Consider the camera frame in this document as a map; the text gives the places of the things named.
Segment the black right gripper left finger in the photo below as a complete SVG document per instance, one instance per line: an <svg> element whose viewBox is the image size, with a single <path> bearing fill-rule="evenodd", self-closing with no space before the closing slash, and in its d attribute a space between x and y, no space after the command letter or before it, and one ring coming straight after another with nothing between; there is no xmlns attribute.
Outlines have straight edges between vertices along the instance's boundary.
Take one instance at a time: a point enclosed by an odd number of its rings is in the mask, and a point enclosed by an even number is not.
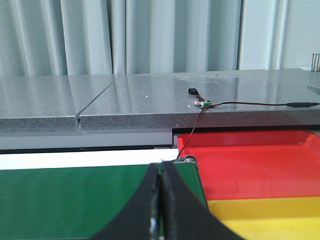
<svg viewBox="0 0 320 240"><path fill-rule="evenodd" d="M160 180L158 165L146 173L125 206L92 240L158 240L160 237Z"/></svg>

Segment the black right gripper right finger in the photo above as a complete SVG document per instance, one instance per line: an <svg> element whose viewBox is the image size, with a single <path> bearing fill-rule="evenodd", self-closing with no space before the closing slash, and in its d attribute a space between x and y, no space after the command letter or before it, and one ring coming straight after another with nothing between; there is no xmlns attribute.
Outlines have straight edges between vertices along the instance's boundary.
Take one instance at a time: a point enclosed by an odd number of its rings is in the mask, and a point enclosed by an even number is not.
<svg viewBox="0 0 320 240"><path fill-rule="evenodd" d="M163 230L166 240L242 240L210 213L184 182L175 164L161 164Z"/></svg>

